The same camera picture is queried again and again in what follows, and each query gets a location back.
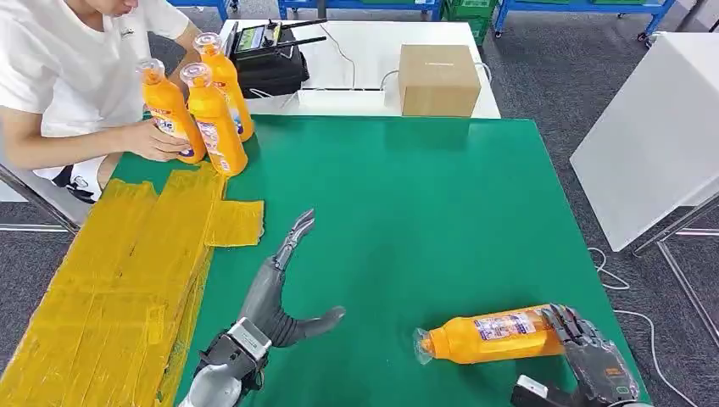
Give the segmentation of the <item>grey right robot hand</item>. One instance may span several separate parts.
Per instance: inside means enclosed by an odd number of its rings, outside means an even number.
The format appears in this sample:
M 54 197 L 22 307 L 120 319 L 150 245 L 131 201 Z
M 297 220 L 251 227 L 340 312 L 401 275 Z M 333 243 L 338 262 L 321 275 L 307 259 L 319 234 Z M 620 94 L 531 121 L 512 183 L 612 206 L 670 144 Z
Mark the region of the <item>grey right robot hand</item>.
M 592 322 L 561 304 L 550 304 L 542 314 L 554 328 L 577 380 L 569 395 L 571 406 L 625 406 L 639 401 L 638 384 L 626 361 Z

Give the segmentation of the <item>person's right hand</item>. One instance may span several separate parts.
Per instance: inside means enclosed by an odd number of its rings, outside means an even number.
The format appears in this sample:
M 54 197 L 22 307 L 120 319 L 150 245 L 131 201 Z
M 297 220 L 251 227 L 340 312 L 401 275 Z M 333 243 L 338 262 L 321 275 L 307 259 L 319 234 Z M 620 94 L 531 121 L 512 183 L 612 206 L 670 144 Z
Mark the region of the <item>person's right hand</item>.
M 158 162 L 176 159 L 190 148 L 187 140 L 162 132 L 152 119 L 121 127 L 120 138 L 123 152 Z

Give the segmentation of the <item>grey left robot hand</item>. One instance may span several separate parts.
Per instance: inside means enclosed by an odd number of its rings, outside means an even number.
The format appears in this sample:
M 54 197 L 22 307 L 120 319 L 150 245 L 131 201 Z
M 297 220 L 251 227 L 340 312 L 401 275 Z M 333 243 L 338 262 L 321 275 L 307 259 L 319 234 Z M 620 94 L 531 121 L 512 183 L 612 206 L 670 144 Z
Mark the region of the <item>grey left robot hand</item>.
M 276 252 L 260 266 L 240 310 L 239 315 L 252 321 L 276 348 L 287 348 L 304 339 L 329 332 L 346 315 L 343 306 L 336 306 L 320 317 L 300 320 L 283 308 L 282 292 L 287 263 L 314 223 L 313 209 L 303 212 L 296 219 Z

